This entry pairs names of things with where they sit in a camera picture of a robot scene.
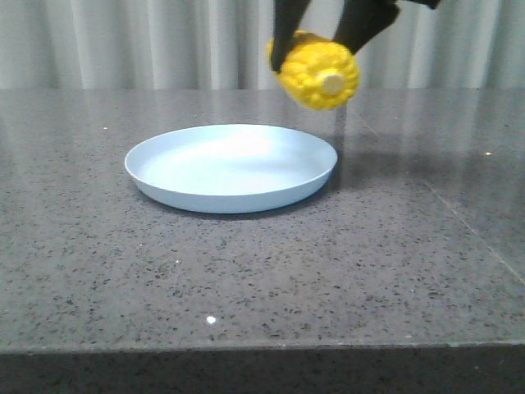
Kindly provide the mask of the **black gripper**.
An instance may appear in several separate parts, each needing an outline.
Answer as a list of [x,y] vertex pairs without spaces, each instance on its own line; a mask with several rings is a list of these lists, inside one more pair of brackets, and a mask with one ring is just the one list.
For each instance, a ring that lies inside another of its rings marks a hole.
[[[435,10],[441,0],[405,0]],[[396,1],[345,1],[332,40],[356,54],[364,45],[392,25],[399,15]]]

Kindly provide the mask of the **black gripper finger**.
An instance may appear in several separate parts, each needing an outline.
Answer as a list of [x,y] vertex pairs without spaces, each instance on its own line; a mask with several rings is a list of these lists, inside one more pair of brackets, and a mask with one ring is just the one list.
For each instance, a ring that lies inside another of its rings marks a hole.
[[274,1],[274,35],[270,63],[276,73],[281,72],[286,56],[292,48],[294,33],[299,28],[309,4],[309,0]]

